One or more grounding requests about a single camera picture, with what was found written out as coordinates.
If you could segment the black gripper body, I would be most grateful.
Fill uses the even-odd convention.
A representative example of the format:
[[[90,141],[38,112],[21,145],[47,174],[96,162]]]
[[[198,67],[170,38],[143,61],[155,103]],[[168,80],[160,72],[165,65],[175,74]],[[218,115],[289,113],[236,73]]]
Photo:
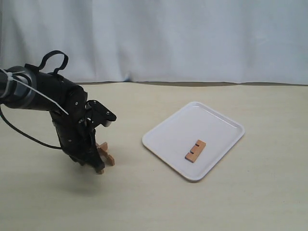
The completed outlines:
[[[80,165],[96,166],[94,133],[89,132],[83,123],[72,123],[67,115],[51,112],[62,151]]]

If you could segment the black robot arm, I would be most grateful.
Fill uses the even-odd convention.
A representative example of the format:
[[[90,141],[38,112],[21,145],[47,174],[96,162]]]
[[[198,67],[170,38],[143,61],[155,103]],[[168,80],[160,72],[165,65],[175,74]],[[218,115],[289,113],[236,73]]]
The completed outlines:
[[[0,103],[11,109],[48,112],[59,140],[57,149],[81,166],[103,172],[95,128],[109,126],[116,116],[98,101],[88,100],[80,85],[56,72],[14,66],[0,71]]]

